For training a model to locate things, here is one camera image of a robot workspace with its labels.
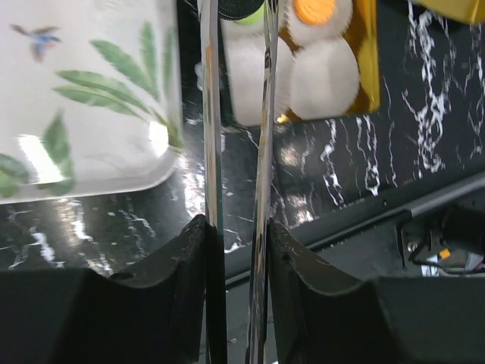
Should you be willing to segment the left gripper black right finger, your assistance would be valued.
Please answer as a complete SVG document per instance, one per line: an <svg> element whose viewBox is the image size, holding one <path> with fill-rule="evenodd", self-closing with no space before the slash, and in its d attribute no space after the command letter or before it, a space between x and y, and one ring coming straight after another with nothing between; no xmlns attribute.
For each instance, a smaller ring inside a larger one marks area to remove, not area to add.
<svg viewBox="0 0 485 364"><path fill-rule="evenodd" d="M360 281L268 228L281 363L482 363L483 278Z"/></svg>

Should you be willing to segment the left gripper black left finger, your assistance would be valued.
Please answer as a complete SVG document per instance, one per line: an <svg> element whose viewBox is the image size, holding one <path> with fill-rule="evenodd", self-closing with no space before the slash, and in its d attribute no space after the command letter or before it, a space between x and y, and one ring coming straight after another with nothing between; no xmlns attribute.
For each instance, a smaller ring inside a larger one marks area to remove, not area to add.
<svg viewBox="0 0 485 364"><path fill-rule="evenodd" d="M227 360L209 321L204 215L150 255L105 277L91 268L1 273L3 363L212 363Z"/></svg>

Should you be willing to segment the gold cookie tin base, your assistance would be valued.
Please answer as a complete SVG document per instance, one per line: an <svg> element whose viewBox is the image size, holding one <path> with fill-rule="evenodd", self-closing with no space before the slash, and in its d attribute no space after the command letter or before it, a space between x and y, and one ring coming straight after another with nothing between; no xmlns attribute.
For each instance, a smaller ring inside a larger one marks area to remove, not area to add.
<svg viewBox="0 0 485 364"><path fill-rule="evenodd" d="M297 45L290 37L285 9L289 1L281 1L279 3L279 17L278 17L278 39L283 39L290 47L294 56L298 50L309 45ZM360 87L358 95L353 102L350 109L342 116L358 113L368 113L375 111L380 105L380 86L379 86L379 61L377 50L377 3L375 1L353 1L352 20L346 32L341 35L350 45L354 56L358 62ZM226 66L225 80L229 91L228 71ZM290 109L279 118L275 117L278 124L283 124L292 121L316 121L302 120L297 117Z"/></svg>

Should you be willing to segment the metal serving tongs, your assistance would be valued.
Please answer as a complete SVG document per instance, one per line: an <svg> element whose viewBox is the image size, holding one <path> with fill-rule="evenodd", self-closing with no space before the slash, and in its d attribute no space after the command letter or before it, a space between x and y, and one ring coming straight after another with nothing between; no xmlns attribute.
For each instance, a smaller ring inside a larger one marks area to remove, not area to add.
<svg viewBox="0 0 485 364"><path fill-rule="evenodd" d="M264 9L264 85L253 219L247 363L265 361L268 320L268 227L276 90L279 3L262 1ZM221 103L219 68L219 7L216 1L197 3L200 22L202 110L204 125L205 217L209 256L206 269L206 349L210 363L226 363L227 321L221 170Z"/></svg>

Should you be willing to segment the green sandwich cookie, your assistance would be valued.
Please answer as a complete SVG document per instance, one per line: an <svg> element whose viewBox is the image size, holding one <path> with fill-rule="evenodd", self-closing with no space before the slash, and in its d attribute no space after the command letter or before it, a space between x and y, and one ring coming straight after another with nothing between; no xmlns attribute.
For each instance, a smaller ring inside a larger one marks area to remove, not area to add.
<svg viewBox="0 0 485 364"><path fill-rule="evenodd" d="M235 23L243 26L251 26L259 24L263 21L264 17L264 7L261 6L257 11L253 12L247 17L240 20L235 20Z"/></svg>

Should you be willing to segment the orange round patterned cookie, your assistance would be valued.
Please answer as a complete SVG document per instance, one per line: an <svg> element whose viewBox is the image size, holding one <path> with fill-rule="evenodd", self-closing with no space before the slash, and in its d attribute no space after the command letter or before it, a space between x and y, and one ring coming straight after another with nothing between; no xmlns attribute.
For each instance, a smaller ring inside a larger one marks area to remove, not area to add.
<svg viewBox="0 0 485 364"><path fill-rule="evenodd" d="M335 0L295 0L296 15L304 24L320 25L328 22L336 11Z"/></svg>

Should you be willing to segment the black sandwich cookie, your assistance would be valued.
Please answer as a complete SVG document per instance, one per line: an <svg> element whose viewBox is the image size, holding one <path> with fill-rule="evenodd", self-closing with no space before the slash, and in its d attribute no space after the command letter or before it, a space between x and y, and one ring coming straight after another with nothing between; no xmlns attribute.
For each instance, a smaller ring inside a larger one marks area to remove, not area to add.
<svg viewBox="0 0 485 364"><path fill-rule="evenodd" d="M264 0L218 0L218 14L223 20L242 20L254 14Z"/></svg>

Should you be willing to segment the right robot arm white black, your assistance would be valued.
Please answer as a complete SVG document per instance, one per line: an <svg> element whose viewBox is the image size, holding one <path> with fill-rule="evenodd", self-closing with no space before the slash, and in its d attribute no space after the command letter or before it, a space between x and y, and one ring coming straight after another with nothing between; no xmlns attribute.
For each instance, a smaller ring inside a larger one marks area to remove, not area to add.
<svg viewBox="0 0 485 364"><path fill-rule="evenodd" d="M396 226L402 266L423 276L484 275L484 212L453 205Z"/></svg>

